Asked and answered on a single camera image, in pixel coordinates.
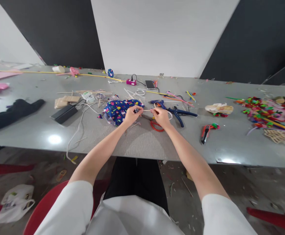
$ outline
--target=white sleeve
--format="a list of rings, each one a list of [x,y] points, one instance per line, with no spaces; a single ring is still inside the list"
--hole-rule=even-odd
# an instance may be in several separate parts
[[[202,199],[204,235],[257,235],[238,207],[230,199],[208,194]]]
[[[92,214],[92,185],[87,181],[69,183],[41,222],[35,235],[83,234]]]

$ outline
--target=person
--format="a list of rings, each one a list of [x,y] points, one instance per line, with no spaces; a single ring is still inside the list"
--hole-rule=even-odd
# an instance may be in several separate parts
[[[207,162],[171,125],[167,111],[155,108],[151,112],[195,183],[202,202],[204,235],[256,234]],[[184,234],[169,217],[158,163],[150,159],[117,157],[110,185],[91,219],[96,176],[122,134],[142,113],[142,107],[129,108],[122,124],[86,155],[35,235]]]

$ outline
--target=small pink box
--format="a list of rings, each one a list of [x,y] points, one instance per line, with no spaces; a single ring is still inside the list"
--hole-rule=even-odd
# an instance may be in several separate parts
[[[126,80],[126,84],[135,86],[136,85],[136,80],[128,79],[128,80]]]

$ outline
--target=blue floral fabric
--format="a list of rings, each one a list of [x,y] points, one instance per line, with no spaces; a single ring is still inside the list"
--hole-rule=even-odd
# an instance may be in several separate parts
[[[127,109],[135,105],[145,107],[138,100],[110,101],[103,110],[103,113],[105,113],[104,117],[109,123],[119,126],[125,119]]]

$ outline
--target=white shirt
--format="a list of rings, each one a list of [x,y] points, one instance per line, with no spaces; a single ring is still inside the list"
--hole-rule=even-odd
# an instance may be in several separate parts
[[[184,234],[158,205],[138,196],[119,196],[100,203],[91,222],[92,185],[68,184],[58,196],[35,235],[132,235]],[[208,194],[202,200],[204,235],[253,234],[256,232],[228,198]]]

